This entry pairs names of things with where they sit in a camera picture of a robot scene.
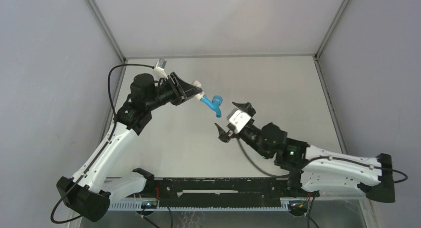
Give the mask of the blue plastic water faucet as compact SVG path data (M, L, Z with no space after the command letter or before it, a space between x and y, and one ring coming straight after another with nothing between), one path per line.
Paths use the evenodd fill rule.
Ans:
M222 112L220 109L221 104L223 103L223 98L219 95L215 95L212 100L209 100L206 95L204 95L201 99L201 102L203 102L207 107L209 107L212 111L215 112L215 116L217 118L222 117Z

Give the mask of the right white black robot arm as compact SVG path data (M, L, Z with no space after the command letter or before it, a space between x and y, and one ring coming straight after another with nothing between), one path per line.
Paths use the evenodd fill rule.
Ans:
M289 138L286 131L270 122L254 125L256 111L251 103L234 103L227 117L227 129L216 124L218 138L224 143L244 142L264 159L288 171L287 191L292 196L303 192L338 192L361 194L380 203L394 203L395 182L392 158L381 153L359 157L331 152L307 142Z

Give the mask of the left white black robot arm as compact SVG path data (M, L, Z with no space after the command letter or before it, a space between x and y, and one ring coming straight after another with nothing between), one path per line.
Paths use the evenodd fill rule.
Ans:
M96 222L112 203L130 194L152 195L155 183L139 169L110 185L104 182L113 164L152 119L153 110L167 103L178 106L197 95L203 95L200 82L187 83L175 73L158 81L151 74L135 76L130 94L94 153L72 177L63 176L57 181L59 201L81 217Z

